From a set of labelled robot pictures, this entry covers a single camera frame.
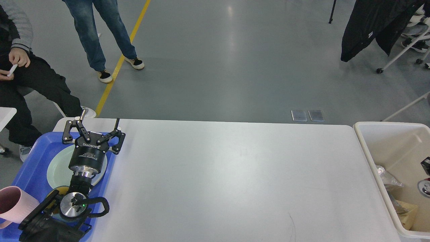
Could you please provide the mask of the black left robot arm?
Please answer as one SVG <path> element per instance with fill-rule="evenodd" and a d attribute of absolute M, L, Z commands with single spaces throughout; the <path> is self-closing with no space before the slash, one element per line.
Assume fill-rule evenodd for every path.
<path fill-rule="evenodd" d="M 87 131 L 83 126 L 84 113 L 66 122 L 62 143 L 73 144 L 69 162 L 72 176 L 69 188 L 61 195 L 58 189 L 51 193 L 29 213 L 18 228 L 20 242 L 78 242 L 91 229 L 88 219 L 109 213 L 109 202 L 104 197 L 90 197 L 92 180 L 101 173 L 106 153 L 118 154 L 126 134 L 118 127 L 102 134 Z"/>

